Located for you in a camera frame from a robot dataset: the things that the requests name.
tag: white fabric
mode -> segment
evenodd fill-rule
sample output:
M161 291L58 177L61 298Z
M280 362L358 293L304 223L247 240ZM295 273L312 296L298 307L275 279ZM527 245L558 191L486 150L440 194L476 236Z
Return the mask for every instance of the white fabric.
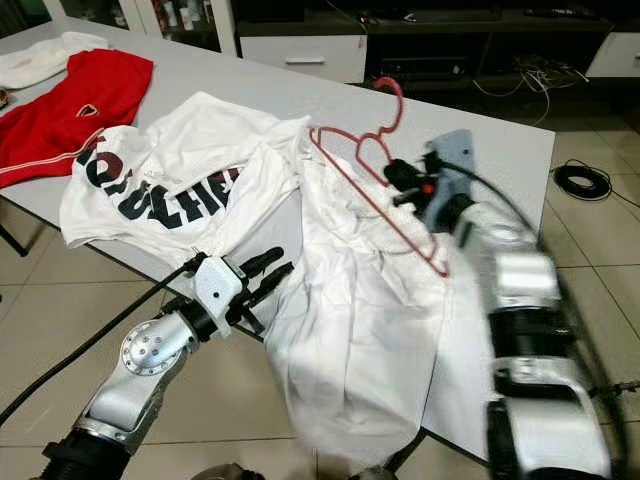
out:
M96 35L65 32L58 38L0 55L0 86L11 89L29 87L64 70L71 55L108 46L104 38Z
M303 255L280 289L265 346L298 434L382 463L420 426L446 286L315 147L296 158ZM390 206L388 189L342 166L427 245L424 226Z
M198 92L146 132L107 129L73 164L65 241L117 239L173 266L194 248L225 255L297 187L289 163L306 124Z

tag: black electrical wire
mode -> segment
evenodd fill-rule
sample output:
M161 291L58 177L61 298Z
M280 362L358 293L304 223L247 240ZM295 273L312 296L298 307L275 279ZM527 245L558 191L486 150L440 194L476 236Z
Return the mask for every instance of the black electrical wire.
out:
M107 323L104 327L98 330L94 335L91 336L86 342L76 348L73 352L67 355L63 360L59 363L51 367L47 372L42 374L36 381L34 381L31 385L25 388L20 395L18 395L13 402L9 404L7 408L5 408L2 413L0 413L0 428L5 424L5 422L9 419L9 417L22 405L31 395L33 395L41 386L43 386L46 382L51 380L54 376L60 373L62 370L67 368L73 362L75 362L83 353L89 350L92 346L98 343L105 335L107 335L111 330L117 327L124 319L126 319L129 315L131 315L140 305L145 303L151 297L153 297L156 293L166 287L172 280L177 278L179 275L186 271L195 271L197 270L197 266L202 262L202 260L206 257L204 254L198 254L195 258L187 261L184 265L178 268L173 273L167 275L160 282L155 284L149 290L147 290L140 298L138 298L135 302L125 308L120 314L118 314L113 320Z
M581 160L572 158L567 160L564 165L551 169L551 172L556 184L565 193L579 200L596 202L605 200L613 194L630 205L640 208L640 204L613 189L609 173L600 168L592 167ZM582 178L586 182L578 183L573 180L574 178Z
M438 165L440 166L440 168L446 168L448 170L454 170L456 172L460 172L463 175L466 175L467 177L484 185L491 192L495 193L504 203L506 203L509 206L509 208L513 210L513 212L518 216L518 218L522 221L522 223L531 232L533 232L534 234L536 233L536 230L531 225L531 222L527 220L524 213L518 208L518 206L491 182L489 182L488 180L485 180L484 178L475 174L471 170L467 170L466 168L459 167L452 163L438 161ZM542 236L539 237L538 248L542 252L548 254L548 250L544 244L544 240L542 239ZM587 323L584 317L582 316L580 309L577 306L578 304L575 298L573 297L573 294L571 293L571 290L569 289L565 280L560 276L558 276L558 287L560 289L560 294L561 294L563 303L573 315L576 321L575 322L576 326L580 329L580 333L582 333L582 335L580 335L580 339L584 342L587 352L591 355L592 367L595 369L595 372L593 372L590 368L588 368L586 360L583 354L579 350L576 350L576 357L578 358L578 361L582 364L583 370L586 372L591 383L593 385L604 385L604 387L597 388L595 389L595 391L598 392L597 396L600 399L600 401L603 403L604 407L606 408L609 418L611 419L611 422L614 425L616 439L619 446L619 459L618 459L618 462L616 462L616 464L614 465L615 467L614 478L620 479L620 480L626 479L628 478L628 471L629 471L630 445L629 445L629 438L626 433L626 423L625 423L624 412L617 398L618 395L615 393L615 386L612 386L611 384L611 380L609 379L609 375L607 374L607 370L604 366L604 362L602 361L602 359L600 358L600 355L598 354L598 351L596 350L595 343L593 342L591 335L589 334Z

